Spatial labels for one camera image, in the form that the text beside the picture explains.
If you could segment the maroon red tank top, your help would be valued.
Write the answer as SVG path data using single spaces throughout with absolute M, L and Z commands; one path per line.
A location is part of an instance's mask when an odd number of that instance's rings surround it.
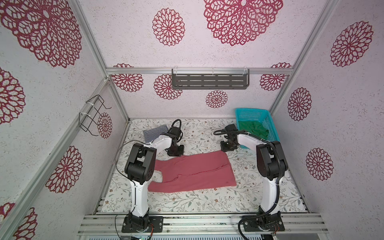
M 222 151 L 157 160 L 162 182 L 151 182 L 148 191 L 177 193 L 237 185 L 228 155 Z

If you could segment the blue white striped tank top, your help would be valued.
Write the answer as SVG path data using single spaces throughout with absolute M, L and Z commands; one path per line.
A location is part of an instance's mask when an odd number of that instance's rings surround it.
M 151 143 L 155 139 L 157 139 L 160 135 L 166 133 L 169 130 L 167 125 L 162 125 L 153 129 L 149 130 L 144 130 L 143 135 L 144 135 L 144 140 L 145 143 Z

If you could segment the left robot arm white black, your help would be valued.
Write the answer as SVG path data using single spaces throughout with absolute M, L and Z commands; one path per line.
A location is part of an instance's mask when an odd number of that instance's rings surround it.
M 142 218 L 149 212 L 148 185 L 155 171 L 157 153 L 166 151 L 171 157 L 184 154 L 179 145 L 183 134 L 162 134 L 149 144 L 137 141 L 130 151 L 124 172 L 131 182 L 133 216 Z

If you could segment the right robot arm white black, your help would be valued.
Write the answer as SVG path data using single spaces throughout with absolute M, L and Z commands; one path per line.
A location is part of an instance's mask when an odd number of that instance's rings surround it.
M 270 142 L 241 131 L 214 133 L 214 135 L 224 135 L 227 139 L 221 142 L 222 150 L 225 152 L 233 151 L 239 145 L 255 151 L 257 169 L 264 178 L 263 197 L 260 205 L 261 215 L 276 214 L 279 211 L 281 181 L 288 170 L 288 163 L 281 143 L 279 141 Z

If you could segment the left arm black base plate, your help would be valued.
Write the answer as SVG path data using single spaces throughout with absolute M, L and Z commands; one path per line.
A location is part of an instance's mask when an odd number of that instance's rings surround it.
M 137 217 L 128 214 L 123 221 L 122 233 L 161 233 L 163 225 L 163 216 L 146 214 L 144 217 Z

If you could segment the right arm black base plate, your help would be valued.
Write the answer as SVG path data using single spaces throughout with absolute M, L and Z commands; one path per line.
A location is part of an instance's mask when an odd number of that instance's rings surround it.
M 278 211 L 275 214 L 268 214 L 263 217 L 256 218 L 250 216 L 249 220 L 243 222 L 245 232 L 283 232 L 285 226 L 281 218 L 281 212 Z

